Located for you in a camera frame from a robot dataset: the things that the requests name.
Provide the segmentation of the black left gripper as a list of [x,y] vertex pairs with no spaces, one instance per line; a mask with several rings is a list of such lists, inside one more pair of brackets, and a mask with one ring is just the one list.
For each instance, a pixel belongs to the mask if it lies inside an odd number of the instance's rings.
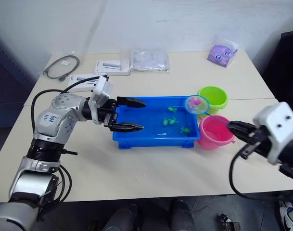
[[118,105],[124,105],[133,108],[146,107],[146,103],[130,97],[120,97],[108,99],[103,106],[98,108],[98,122],[109,128],[113,132],[135,132],[144,129],[144,126],[133,123],[116,123]]

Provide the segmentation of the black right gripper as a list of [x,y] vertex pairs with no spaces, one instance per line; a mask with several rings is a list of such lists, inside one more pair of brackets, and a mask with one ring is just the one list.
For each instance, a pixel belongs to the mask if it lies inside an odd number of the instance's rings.
[[227,128],[235,137],[247,143],[240,154],[243,159],[247,159],[253,152],[264,158],[268,157],[272,144],[269,139],[270,132],[265,126],[255,128],[255,126],[250,123],[230,121],[227,124]]

